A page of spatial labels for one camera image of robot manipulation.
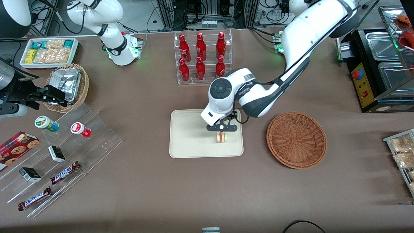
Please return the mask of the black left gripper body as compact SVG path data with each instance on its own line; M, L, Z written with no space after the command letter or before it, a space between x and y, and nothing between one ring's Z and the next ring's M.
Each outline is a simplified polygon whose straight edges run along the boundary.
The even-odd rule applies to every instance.
M207 131L214 132L236 132L237 125L231 124L231 121L238 118L238 112L232 112L229 116L216 121L213 126L206 125Z

